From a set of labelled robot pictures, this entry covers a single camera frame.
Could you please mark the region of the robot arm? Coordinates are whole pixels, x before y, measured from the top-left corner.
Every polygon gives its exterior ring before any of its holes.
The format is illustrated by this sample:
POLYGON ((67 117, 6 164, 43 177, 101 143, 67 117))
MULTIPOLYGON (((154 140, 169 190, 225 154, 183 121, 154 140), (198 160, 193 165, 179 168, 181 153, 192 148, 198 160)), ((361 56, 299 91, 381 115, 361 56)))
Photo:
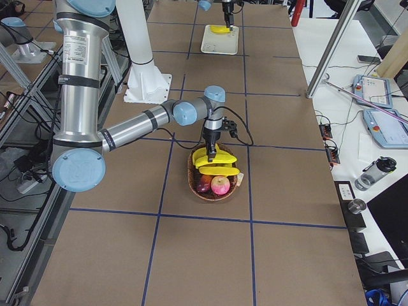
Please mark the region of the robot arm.
POLYGON ((222 87, 211 85, 190 101, 169 100, 171 76, 154 64, 141 1, 56 1, 56 23, 62 29, 61 127, 53 138, 52 176, 73 192, 97 186, 106 171, 103 154, 127 145, 175 121, 181 126, 204 120, 203 136, 210 157, 222 124, 222 87), (127 45, 131 70, 130 102, 152 103, 141 114, 107 129, 98 129, 99 72, 110 15, 116 12, 127 45))
MULTIPOLYGON (((208 11, 211 9, 212 4, 214 3, 213 0, 199 0, 198 7, 201 8, 203 11, 208 11)), ((222 0, 222 12, 224 13, 224 21, 226 23, 226 27, 232 31, 234 26, 234 17, 233 17, 233 10, 234 10, 234 2, 222 0)))

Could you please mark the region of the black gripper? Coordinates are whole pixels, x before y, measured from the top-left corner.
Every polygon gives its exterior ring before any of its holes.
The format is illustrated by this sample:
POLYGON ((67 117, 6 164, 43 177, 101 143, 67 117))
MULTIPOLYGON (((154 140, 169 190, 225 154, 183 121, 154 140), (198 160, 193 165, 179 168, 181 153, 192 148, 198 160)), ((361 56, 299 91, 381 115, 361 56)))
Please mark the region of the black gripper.
POLYGON ((230 0, 222 0, 221 3, 226 27, 231 31, 234 26, 234 17, 232 14, 234 10, 234 2, 230 0))
POLYGON ((205 146, 207 150, 207 160, 208 162, 212 162, 217 154, 216 150, 216 141, 218 141, 221 137, 221 130, 220 129, 209 129, 207 127, 203 130, 203 139, 205 140, 205 146))

